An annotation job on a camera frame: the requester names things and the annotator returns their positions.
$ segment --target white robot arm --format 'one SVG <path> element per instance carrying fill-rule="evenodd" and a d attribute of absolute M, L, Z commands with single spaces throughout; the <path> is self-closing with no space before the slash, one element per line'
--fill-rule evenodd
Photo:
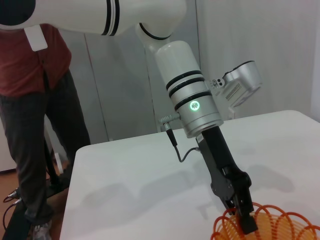
<path fill-rule="evenodd" d="M 236 208 L 245 234 L 257 229 L 250 217 L 254 210 L 251 180 L 237 167 L 220 131 L 223 121 L 212 91 L 190 46 L 169 40 L 186 14 L 185 0 L 4 0 L 0 4 L 3 30 L 46 23 L 71 31 L 115 36 L 135 25 L 140 40 L 154 54 L 187 137 L 197 140 L 211 174 L 212 191 L 227 209 Z M 241 99 L 261 85 L 254 62 L 235 68 L 219 80 L 223 82 L 212 82 L 212 88 L 232 104 L 241 104 Z"/>

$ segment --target floor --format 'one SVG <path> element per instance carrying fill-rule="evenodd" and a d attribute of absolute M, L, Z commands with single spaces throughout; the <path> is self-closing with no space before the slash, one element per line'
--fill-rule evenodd
<path fill-rule="evenodd" d="M 5 210 L 11 205 L 12 202 L 9 203 L 3 203 L 3 199 L 10 194 L 13 190 L 15 190 L 18 186 L 18 179 L 17 174 L 15 172 L 10 173 L 0 173 L 0 218 L 1 218 L 1 224 L 0 224 L 0 239 L 3 238 L 5 234 L 4 227 L 2 225 L 2 217 L 5 212 Z M 66 208 L 66 202 L 68 197 L 68 190 L 51 197 L 48 199 L 48 203 L 53 207 L 54 209 L 54 217 L 52 219 L 52 228 L 51 228 L 51 237 L 52 240 L 59 240 L 61 228 L 62 228 L 62 222 L 64 219 L 64 213 Z M 7 213 L 5 219 L 6 224 L 8 225 L 8 222 L 11 218 L 11 215 L 14 211 L 14 208 L 10 209 Z"/>

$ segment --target table surface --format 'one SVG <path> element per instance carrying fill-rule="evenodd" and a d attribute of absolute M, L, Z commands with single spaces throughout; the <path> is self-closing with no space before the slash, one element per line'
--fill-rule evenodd
<path fill-rule="evenodd" d="M 320 225 L 320 123 L 282 111 L 221 127 L 254 202 Z M 181 153 L 196 146 L 183 130 Z M 76 154 L 61 240 L 209 240 L 224 211 L 199 152 L 177 159 L 166 133 L 88 146 Z"/>

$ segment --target shoe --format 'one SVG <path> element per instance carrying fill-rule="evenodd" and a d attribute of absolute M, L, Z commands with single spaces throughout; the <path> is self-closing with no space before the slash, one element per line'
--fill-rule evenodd
<path fill-rule="evenodd" d="M 35 226 L 33 229 L 32 240 L 52 240 L 49 233 L 51 225 L 52 221 Z"/>

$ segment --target orange basket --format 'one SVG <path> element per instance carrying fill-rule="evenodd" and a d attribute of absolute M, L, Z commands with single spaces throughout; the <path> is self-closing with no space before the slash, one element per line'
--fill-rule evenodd
<path fill-rule="evenodd" d="M 273 205 L 253 205 L 257 207 L 251 213 L 258 226 L 257 231 L 244 235 L 238 227 L 237 215 L 226 216 L 235 209 L 228 209 L 215 220 L 211 240 L 320 240 L 317 236 L 320 227 L 312 225 L 304 216 L 285 212 Z M 271 214 L 270 211 L 274 210 L 281 214 Z"/>

